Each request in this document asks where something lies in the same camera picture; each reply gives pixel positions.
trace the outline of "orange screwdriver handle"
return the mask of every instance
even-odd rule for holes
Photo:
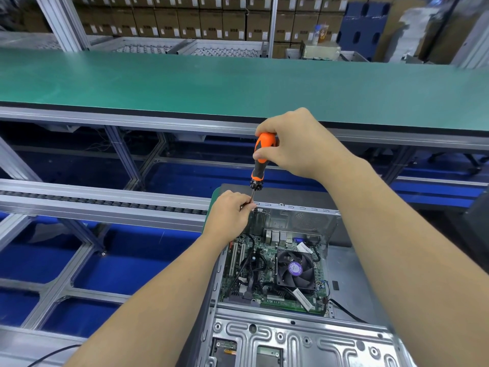
[[[275,134],[272,133],[263,133],[260,135],[255,145],[255,152],[264,147],[275,147],[277,146],[277,139],[275,138]],[[265,168],[268,165],[269,160],[266,159],[258,159],[255,160],[255,168],[251,173],[251,178],[255,181],[262,181],[265,175]]]

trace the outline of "hand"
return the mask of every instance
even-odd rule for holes
[[[225,191],[212,205],[202,235],[224,246],[246,228],[248,215],[255,207],[250,196]]]
[[[255,135],[261,133],[277,134],[279,145],[260,148],[253,158],[270,160],[304,178],[319,180],[324,170],[333,170],[336,160],[352,156],[305,108],[268,118]]]

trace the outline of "green circuit board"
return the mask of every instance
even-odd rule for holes
[[[262,282],[275,282],[275,260],[277,255],[277,247],[275,245],[266,244],[263,238],[260,236],[253,236],[255,240],[255,248],[260,248],[262,255],[267,261],[267,269],[261,272],[261,276],[258,278]],[[228,247],[226,264],[224,267],[223,279],[221,282],[220,301],[223,301],[229,286],[233,282],[233,279],[238,271],[241,259],[245,258],[248,251],[252,247],[252,240],[247,235],[241,235],[233,241],[232,247]],[[278,246],[278,248],[288,251],[297,251],[297,244],[295,242],[286,243],[284,246]],[[234,262],[234,268],[231,271],[231,262]],[[307,300],[313,305],[313,308],[309,310],[311,314],[321,314],[324,309],[323,299],[327,296],[327,287],[325,288],[324,280],[326,280],[323,273],[321,263],[314,263],[314,274],[316,287],[313,294],[303,294]],[[259,289],[255,289],[253,292],[253,299],[258,302],[260,306],[276,307],[282,310],[290,310],[295,312],[305,313],[305,309],[296,300],[283,298],[281,296],[275,296],[272,294],[264,295]]]

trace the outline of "cooling fan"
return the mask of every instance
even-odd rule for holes
[[[316,287],[313,257],[309,253],[278,249],[276,273],[276,282],[279,286],[309,292],[314,291]]]

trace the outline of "screwdriver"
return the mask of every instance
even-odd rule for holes
[[[255,152],[263,147],[276,147],[277,140],[275,138],[275,134],[272,133],[262,133],[255,145]],[[251,200],[253,201],[253,197],[255,196],[255,192],[261,190],[263,188],[263,178],[265,176],[265,168],[268,165],[269,160],[266,159],[258,159],[255,160],[255,167],[251,173]]]

